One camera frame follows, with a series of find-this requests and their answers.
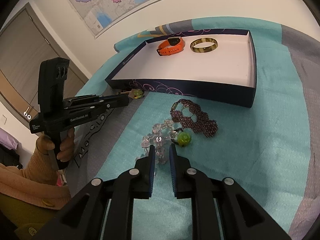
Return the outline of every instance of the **purple beaded necklace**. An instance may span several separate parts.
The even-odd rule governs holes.
[[[197,117],[196,122],[193,122],[191,116],[184,116],[182,110],[176,110],[178,104],[181,103],[183,108],[188,107],[192,114]],[[182,128],[191,128],[194,133],[203,132],[206,137],[212,137],[218,131],[218,125],[215,120],[209,120],[207,113],[201,111],[201,107],[187,99],[180,99],[175,102],[170,110],[170,115],[174,122],[181,123]]]

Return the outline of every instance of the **watch face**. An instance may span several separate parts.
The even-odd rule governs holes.
[[[180,42],[180,37],[172,37],[172,38],[168,38],[168,42],[170,44],[170,46],[175,46],[177,44],[179,44]]]

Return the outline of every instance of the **hand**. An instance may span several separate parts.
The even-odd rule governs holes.
[[[60,152],[57,155],[58,160],[61,160],[62,162],[71,160],[75,148],[74,140],[75,129],[71,128],[68,130],[68,136],[60,144]],[[48,155],[48,150],[54,149],[54,143],[43,134],[37,140],[37,147],[42,154]]]

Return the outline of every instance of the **light switch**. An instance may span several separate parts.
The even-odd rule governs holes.
[[[6,122],[7,122],[7,118],[4,115],[2,115],[0,118],[0,123],[5,125]]]

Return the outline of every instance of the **purple pillow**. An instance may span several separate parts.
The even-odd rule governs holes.
[[[9,150],[16,150],[18,147],[18,141],[11,136],[9,133],[7,133],[5,130],[2,130],[0,128],[0,143],[8,148]]]

